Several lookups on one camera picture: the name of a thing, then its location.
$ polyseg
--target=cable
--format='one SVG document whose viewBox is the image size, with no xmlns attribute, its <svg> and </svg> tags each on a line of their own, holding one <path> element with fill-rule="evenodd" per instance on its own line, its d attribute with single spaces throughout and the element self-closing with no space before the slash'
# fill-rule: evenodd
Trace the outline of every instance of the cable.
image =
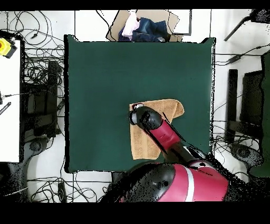
<svg viewBox="0 0 270 224">
<path fill-rule="evenodd" d="M 108 26 L 108 28 L 109 28 L 109 32 L 110 32 L 111 38 L 113 38 L 113 37 L 112 37 L 111 28 L 110 28 L 109 24 L 108 24 L 107 21 L 99 14 L 98 10 L 96 10 L 96 12 L 97 12 L 97 14 L 98 14 L 98 15 L 106 22 L 106 24 L 107 24 L 107 26 Z"/>
<path fill-rule="evenodd" d="M 216 63 L 215 63 L 215 65 L 217 65 L 217 66 L 226 66 L 226 65 L 228 65 L 228 64 L 232 64 L 232 63 L 238 61 L 242 56 L 246 55 L 247 53 L 249 53 L 249 52 L 251 52 L 251 51 L 253 51 L 253 50 L 255 50 L 255 49 L 264 48 L 264 47 L 266 47 L 266 46 L 270 46 L 270 43 L 267 44 L 267 45 L 264 45 L 264 46 L 257 46 L 257 47 L 255 47 L 255 48 L 252 48 L 251 50 L 249 50 L 249 51 L 247 51 L 247 52 L 245 52 L 245 53 L 243 53 L 243 54 L 235 55 L 235 56 L 233 56 L 232 58 L 230 58 L 230 59 L 227 60 L 227 61 L 216 61 L 216 62 L 221 62 L 221 63 L 226 63 L 226 64 L 216 64 Z"/>
<path fill-rule="evenodd" d="M 172 32 L 172 30 L 171 30 L 171 28 L 170 28 L 170 26 L 169 26 L 169 20 L 170 20 L 170 14 L 171 14 L 171 12 L 169 11 L 169 10 L 166 10 L 168 13 L 169 13 L 169 17 L 168 17 L 168 27 L 169 27 L 169 30 L 170 30 L 170 32 L 171 32 L 171 35 L 173 35 L 173 36 L 175 36 L 176 38 L 177 38 L 177 42 L 178 42 L 178 36 L 176 36 L 173 32 Z"/>
<path fill-rule="evenodd" d="M 12 194 L 19 193 L 19 192 L 24 191 L 24 190 L 26 190 L 26 189 L 28 189 L 28 188 L 29 188 L 29 186 L 26 187 L 26 188 L 24 188 L 24 189 L 21 189 L 21 190 L 19 190 L 19 191 L 13 192 L 13 193 L 11 193 L 11 194 L 7 194 L 7 195 L 5 195 L 5 197 L 6 197 L 6 196 L 9 196 L 9 195 L 12 195 Z"/>
<path fill-rule="evenodd" d="M 236 98 L 239 98 L 239 97 L 242 96 L 242 95 L 243 95 L 243 94 L 239 95 L 239 96 L 236 97 Z M 228 103 L 228 102 L 225 102 L 225 103 L 222 104 L 220 107 L 224 106 L 224 105 L 227 104 L 227 103 Z M 213 112 L 213 114 L 214 114 L 220 107 L 218 107 L 217 109 L 215 109 L 214 112 Z"/>
<path fill-rule="evenodd" d="M 238 171 L 238 172 L 234 173 L 234 175 L 236 175 L 236 174 L 238 174 L 238 173 L 244 174 L 244 175 L 246 175 L 248 178 L 251 178 L 251 179 L 252 179 L 252 177 L 251 177 L 250 175 L 248 175 L 247 173 L 242 172 L 242 171 Z"/>
</svg>

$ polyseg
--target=wire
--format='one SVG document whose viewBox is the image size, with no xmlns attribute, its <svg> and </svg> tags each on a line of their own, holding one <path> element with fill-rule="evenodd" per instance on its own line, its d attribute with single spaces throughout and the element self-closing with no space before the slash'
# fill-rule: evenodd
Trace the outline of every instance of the wire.
<svg viewBox="0 0 270 224">
<path fill-rule="evenodd" d="M 238 174 L 238 173 L 244 174 L 244 175 L 246 175 L 248 178 L 251 178 L 251 179 L 252 179 L 251 175 L 248 175 L 247 173 L 242 172 L 242 171 L 238 171 L 238 172 L 234 173 L 234 175 L 236 175 L 236 174 Z"/>
<path fill-rule="evenodd" d="M 255 50 L 255 49 L 264 48 L 264 47 L 266 47 L 266 46 L 270 46 L 270 43 L 267 44 L 267 45 L 264 45 L 264 46 L 257 46 L 257 47 L 255 47 L 255 48 L 252 48 L 251 50 L 249 50 L 249 51 L 247 51 L 247 52 L 245 52 L 245 53 L 243 53 L 243 54 L 235 55 L 235 56 L 233 56 L 232 58 L 230 58 L 230 59 L 227 60 L 227 61 L 216 61 L 216 62 L 226 63 L 226 64 L 216 64 L 216 63 L 215 63 L 215 65 L 217 65 L 217 66 L 226 66 L 226 65 L 228 65 L 228 64 L 232 64 L 232 63 L 238 61 L 242 56 L 246 55 L 247 53 L 249 53 L 249 52 L 251 52 L 251 51 L 253 51 L 253 50 Z"/>
<path fill-rule="evenodd" d="M 239 97 L 242 96 L 242 95 L 243 95 L 243 94 L 239 95 L 239 96 L 236 97 L 236 98 L 239 98 Z M 227 103 L 228 103 L 228 102 L 225 102 L 225 103 L 222 104 L 220 107 L 224 106 L 224 105 L 227 104 Z M 217 109 L 215 109 L 214 112 L 213 112 L 213 114 L 214 114 L 220 107 L 218 107 Z"/>
<path fill-rule="evenodd" d="M 20 11 L 18 13 L 16 13 L 14 11 L 15 17 L 14 17 L 14 19 L 12 19 L 10 21 L 9 26 L 7 26 L 7 30 L 9 32 L 14 32 L 14 36 L 17 36 L 18 34 L 20 34 L 23 37 L 23 40 L 25 41 L 25 43 L 27 43 L 28 45 L 33 47 L 33 49 L 31 49 L 32 50 L 31 52 L 29 51 L 29 49 L 25 49 L 25 69 L 24 69 L 24 77 L 23 77 L 24 80 L 23 81 L 25 83 L 32 83 L 34 85 L 47 85 L 48 77 L 51 75 L 54 75 L 57 78 L 57 87 L 58 87 L 58 89 L 60 89 L 59 91 L 61 92 L 60 95 L 57 94 L 57 97 L 63 99 L 64 93 L 62 90 L 62 88 L 63 88 L 63 86 L 62 86 L 62 83 L 63 83 L 62 71 L 64 68 L 64 54 L 63 54 L 64 46 L 61 44 L 57 45 L 57 43 L 55 42 L 55 40 L 59 40 L 59 41 L 63 41 L 63 40 L 54 37 L 53 31 L 52 31 L 52 24 L 51 24 L 50 19 L 43 12 L 39 11 L 39 13 L 42 15 L 42 17 L 44 18 L 44 20 L 46 22 L 45 33 L 40 31 L 41 23 L 39 22 L 39 20 L 32 13 L 29 13 L 26 11 Z M 36 23 L 37 23 L 36 29 L 26 29 L 25 28 L 25 25 L 23 24 L 23 22 L 21 20 L 23 14 L 29 14 L 36 21 Z M 10 29 L 11 23 L 13 23 L 13 21 L 15 21 L 15 30 Z M 42 36 L 44 36 L 44 38 L 39 43 L 32 43 L 33 39 L 35 39 L 38 35 L 42 35 Z M 50 42 L 53 42 L 55 44 L 55 48 L 52 47 L 52 49 L 42 49 L 45 45 L 47 45 Z M 62 68 L 62 70 L 56 74 L 49 74 L 48 64 L 50 61 L 56 61 L 59 65 L 59 67 Z M 50 85 L 50 86 L 48 86 L 48 90 L 43 90 L 43 91 L 50 92 L 49 90 L 51 90 L 53 87 L 55 87 L 55 86 Z M 10 96 L 15 96 L 15 95 L 27 95 L 27 94 L 33 94 L 33 93 L 36 93 L 36 92 L 6 95 L 4 97 L 10 97 Z M 53 146 L 53 143 L 54 143 L 54 138 L 52 139 L 52 144 L 47 149 L 51 148 Z M 61 199 L 61 200 L 66 198 L 66 199 L 71 200 L 71 202 L 73 202 L 75 199 L 74 193 L 76 193 L 76 192 L 78 192 L 78 194 L 79 194 L 79 196 L 77 196 L 76 198 L 84 197 L 85 200 L 87 201 L 88 199 L 95 197 L 95 200 L 97 201 L 97 194 L 92 189 L 88 188 L 85 190 L 85 189 L 80 188 L 77 180 L 75 179 L 78 187 L 80 188 L 78 190 L 74 186 L 74 179 L 73 179 L 72 185 L 70 185 L 62 178 L 62 169 L 63 169 L 64 161 L 65 161 L 65 155 L 64 155 L 62 166 L 60 168 L 60 178 L 51 177 L 51 178 L 55 179 L 53 181 L 49 181 L 48 180 L 49 178 L 46 178 L 47 180 L 45 180 L 45 183 L 34 194 L 32 194 L 31 201 L 35 201 L 37 195 L 41 194 L 44 198 L 39 200 L 38 202 L 56 203 L 57 202 L 56 197 L 58 197 L 58 199 Z M 40 182 L 41 182 L 42 179 L 44 179 L 44 178 L 37 178 L 37 179 L 33 179 L 33 180 L 28 180 L 28 181 L 40 180 Z M 63 197 L 63 194 L 61 192 L 58 192 L 58 191 L 55 192 L 53 187 L 52 187 L 53 185 L 56 185 L 56 183 L 59 184 L 60 181 L 64 182 L 67 186 L 72 187 L 72 193 L 68 194 L 66 197 Z M 89 192 L 89 191 L 93 192 L 93 194 L 94 194 L 93 197 L 87 197 L 84 195 L 85 192 Z"/>
<path fill-rule="evenodd" d="M 171 12 L 169 11 L 169 10 L 166 10 L 168 13 L 169 13 L 169 17 L 168 17 L 168 27 L 169 27 L 169 30 L 170 30 L 170 32 L 171 32 L 171 35 L 173 35 L 173 36 L 175 36 L 176 38 L 177 38 L 177 42 L 178 42 L 178 36 L 176 36 L 173 32 L 172 32 L 172 30 L 171 30 L 171 28 L 170 28 L 170 26 L 169 26 L 169 20 L 170 20 L 170 14 L 171 14 Z"/>
<path fill-rule="evenodd" d="M 14 192 L 14 193 L 7 194 L 7 195 L 5 195 L 5 197 L 6 197 L 6 196 L 9 196 L 9 195 L 12 195 L 12 194 L 19 193 L 19 192 L 24 191 L 24 190 L 26 190 L 26 189 L 28 189 L 28 188 L 29 188 L 29 186 L 28 186 L 28 187 L 26 187 L 26 188 L 24 188 L 24 189 L 21 189 L 21 190 L 19 190 L 19 191 L 16 191 L 16 192 Z"/>
<path fill-rule="evenodd" d="M 112 37 L 112 32 L 111 32 L 111 28 L 110 28 L 110 25 L 107 23 L 107 21 L 99 14 L 99 12 L 98 12 L 98 10 L 96 10 L 96 12 L 97 12 L 97 14 L 106 22 L 106 24 L 107 24 L 107 26 L 108 26 L 108 28 L 109 28 L 109 32 L 110 32 L 110 35 L 111 35 L 111 38 L 113 38 Z"/>
</svg>

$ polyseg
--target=floor tile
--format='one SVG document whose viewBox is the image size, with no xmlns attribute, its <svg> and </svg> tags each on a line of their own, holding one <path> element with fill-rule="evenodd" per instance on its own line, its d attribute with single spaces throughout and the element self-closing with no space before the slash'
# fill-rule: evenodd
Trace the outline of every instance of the floor tile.
<svg viewBox="0 0 270 224">
<path fill-rule="evenodd" d="M 218 64 L 223 61 L 227 61 L 233 57 L 233 55 L 216 55 L 215 60 Z M 214 93 L 214 111 L 221 105 L 227 102 L 227 80 L 229 69 L 238 69 L 238 84 L 237 84 L 237 95 L 240 96 L 243 91 L 243 77 L 245 73 L 257 71 L 262 69 L 261 58 L 257 56 L 243 56 L 239 61 L 229 64 L 226 66 L 215 66 L 215 93 Z M 237 99 L 237 117 L 236 120 L 239 120 L 240 110 L 241 110 L 241 100 L 242 97 Z M 226 104 L 217 109 L 214 113 L 214 120 L 226 120 Z M 217 135 L 223 136 L 225 132 L 225 122 L 214 122 L 214 138 Z M 254 149 L 258 149 L 258 144 L 252 142 L 252 140 L 247 140 L 241 144 L 251 146 Z M 246 167 L 243 162 L 232 157 L 231 153 L 220 148 L 216 151 L 215 157 L 220 163 L 230 172 L 236 173 L 238 171 L 246 172 Z M 248 180 L 248 177 L 244 174 L 238 174 L 239 178 L 244 181 Z"/>
<path fill-rule="evenodd" d="M 8 22 L 10 23 L 9 29 L 15 30 L 15 28 L 17 28 L 17 30 L 20 30 L 24 27 L 25 31 L 23 31 L 22 34 L 26 38 L 26 41 L 30 44 L 35 44 L 35 46 L 38 48 L 55 48 L 56 45 L 63 44 L 63 38 L 65 34 L 74 34 L 74 11 L 41 12 L 47 17 L 47 20 L 39 11 L 29 11 L 29 13 L 36 17 L 38 22 L 29 13 L 23 13 L 20 16 L 20 20 L 24 26 L 18 22 L 16 27 L 17 20 L 13 19 L 16 18 L 16 15 L 19 16 L 19 11 L 15 12 L 16 15 L 14 14 L 14 11 L 10 11 L 8 13 Z M 38 30 L 38 23 L 40 25 L 40 31 L 44 34 L 38 33 L 37 37 L 31 39 L 35 31 L 27 29 Z M 46 38 L 46 33 L 48 33 L 48 35 L 54 36 L 55 38 L 53 38 L 53 40 L 50 40 L 51 37 L 49 36 Z M 28 43 L 25 43 L 26 48 L 34 48 L 34 46 L 30 46 Z"/>
<path fill-rule="evenodd" d="M 7 28 L 7 12 L 0 11 L 0 30 Z"/>
<path fill-rule="evenodd" d="M 117 11 L 102 10 L 98 12 L 111 26 Z M 109 41 L 106 38 L 109 28 L 95 10 L 76 11 L 75 29 L 75 36 L 79 41 Z"/>
<path fill-rule="evenodd" d="M 191 36 L 183 36 L 183 42 L 201 43 L 210 35 L 211 10 L 192 10 Z"/>
<path fill-rule="evenodd" d="M 176 24 L 175 29 L 173 30 L 174 33 L 188 33 L 189 32 L 189 17 L 190 17 L 190 10 L 169 10 L 171 13 L 178 16 L 179 21 Z"/>
<path fill-rule="evenodd" d="M 75 182 L 74 186 L 80 190 L 80 188 L 83 192 L 84 196 L 87 198 L 83 197 L 79 192 L 76 192 L 76 189 L 74 189 L 74 200 L 73 202 L 96 202 L 98 201 L 103 195 L 104 192 L 106 191 L 108 187 L 108 183 L 91 183 L 91 182 Z M 66 187 L 66 195 L 72 196 L 73 193 L 73 188 L 70 186 L 65 186 Z"/>
<path fill-rule="evenodd" d="M 242 25 L 228 41 L 225 37 L 235 28 L 244 17 L 250 14 L 251 10 L 212 10 L 211 37 L 217 39 L 216 53 L 245 53 L 257 46 L 270 44 L 270 26 L 263 23 L 246 22 Z M 261 55 L 268 51 L 270 46 L 253 50 L 249 54 Z"/>
</svg>

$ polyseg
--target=black cable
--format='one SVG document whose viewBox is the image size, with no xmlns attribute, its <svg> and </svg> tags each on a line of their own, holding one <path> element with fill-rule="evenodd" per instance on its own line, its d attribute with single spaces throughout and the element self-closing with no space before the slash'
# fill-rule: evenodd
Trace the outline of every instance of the black cable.
<svg viewBox="0 0 270 224">
<path fill-rule="evenodd" d="M 108 26 L 108 28 L 109 28 L 109 32 L 110 32 L 110 35 L 111 35 L 111 38 L 113 38 L 112 37 L 112 32 L 111 32 L 111 28 L 110 28 L 110 25 L 107 23 L 107 21 L 99 14 L 99 12 L 98 12 L 98 10 L 96 10 L 96 12 L 97 12 L 97 14 L 106 22 L 106 24 L 107 24 L 107 26 Z"/>
<path fill-rule="evenodd" d="M 221 62 L 221 63 L 226 63 L 226 64 L 215 64 L 215 65 L 217 65 L 217 66 L 226 66 L 226 65 L 228 65 L 228 64 L 232 64 L 232 63 L 238 61 L 242 56 L 246 55 L 247 53 L 249 53 L 249 52 L 251 52 L 251 51 L 253 51 L 253 50 L 255 50 L 255 49 L 264 48 L 264 47 L 266 47 L 266 46 L 270 46 L 270 43 L 267 44 L 267 45 L 264 45 L 264 46 L 257 46 L 257 47 L 255 47 L 255 48 L 252 48 L 251 50 L 249 50 L 249 51 L 247 51 L 247 52 L 245 52 L 245 53 L 243 53 L 243 54 L 235 55 L 235 56 L 233 56 L 232 58 L 230 58 L 230 59 L 227 60 L 227 61 L 216 61 L 216 62 Z"/>
<path fill-rule="evenodd" d="M 177 42 L 178 42 L 178 36 L 176 36 L 176 35 L 174 35 L 174 33 L 172 32 L 172 30 L 171 30 L 171 28 L 170 28 L 170 26 L 169 26 L 169 20 L 170 20 L 170 14 L 171 14 L 171 12 L 170 11 L 167 11 L 168 13 L 169 13 L 169 17 L 168 17 L 168 27 L 169 27 L 169 30 L 170 30 L 170 32 L 171 32 L 171 35 L 173 35 L 173 36 L 175 36 L 176 38 L 177 38 Z"/>
<path fill-rule="evenodd" d="M 239 98 L 240 96 L 242 96 L 243 94 L 239 95 L 236 98 Z M 227 104 L 228 102 L 225 102 L 224 104 L 222 104 L 220 107 L 224 106 L 225 104 Z M 217 109 L 219 109 L 220 107 L 218 107 Z M 217 111 L 217 109 L 214 110 L 213 114 Z"/>
<path fill-rule="evenodd" d="M 248 175 L 247 173 L 242 172 L 242 171 L 238 171 L 238 172 L 234 173 L 234 175 L 236 175 L 236 174 L 238 174 L 238 173 L 244 174 L 244 175 L 246 175 L 248 178 L 251 178 L 251 179 L 252 179 L 252 176 L 251 176 L 251 175 Z"/>
</svg>

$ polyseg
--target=green table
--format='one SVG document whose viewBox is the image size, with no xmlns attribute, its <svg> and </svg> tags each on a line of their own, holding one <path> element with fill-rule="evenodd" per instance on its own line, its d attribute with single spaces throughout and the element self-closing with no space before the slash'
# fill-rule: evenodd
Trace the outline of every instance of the green table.
<svg viewBox="0 0 270 224">
<path fill-rule="evenodd" d="M 185 113 L 172 124 L 187 142 L 209 152 L 214 39 L 132 43 L 64 38 L 69 172 L 125 171 L 144 161 L 131 155 L 128 112 L 133 102 L 179 100 Z"/>
</svg>

